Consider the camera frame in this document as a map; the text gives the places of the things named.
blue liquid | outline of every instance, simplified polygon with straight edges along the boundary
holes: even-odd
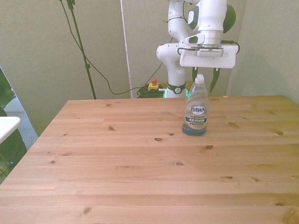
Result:
[[[186,123],[183,124],[182,129],[183,129],[183,133],[191,136],[201,136],[204,133],[206,133],[206,127],[200,130],[195,130],[193,128],[190,128]]]

bottle cap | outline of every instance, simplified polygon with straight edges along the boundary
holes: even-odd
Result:
[[[152,83],[153,85],[157,85],[157,79],[156,79],[156,78],[153,78],[153,79],[151,80],[151,83]]]
[[[204,75],[198,74],[197,77],[195,78],[195,83],[196,84],[203,84],[205,82]]]

bottle label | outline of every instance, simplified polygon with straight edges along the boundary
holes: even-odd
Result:
[[[206,126],[206,107],[202,105],[192,106],[185,112],[186,123],[195,130],[203,129]]]

green plant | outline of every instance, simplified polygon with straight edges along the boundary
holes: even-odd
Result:
[[[14,98],[14,91],[12,91],[8,80],[0,69],[0,106],[4,108]]]
[[[6,117],[4,107],[16,96],[0,69],[0,117]],[[27,152],[21,134],[15,130],[0,144],[0,183]]]

white shelf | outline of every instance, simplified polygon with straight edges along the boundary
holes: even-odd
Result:
[[[0,117],[0,144],[20,125],[22,121],[18,117]]]

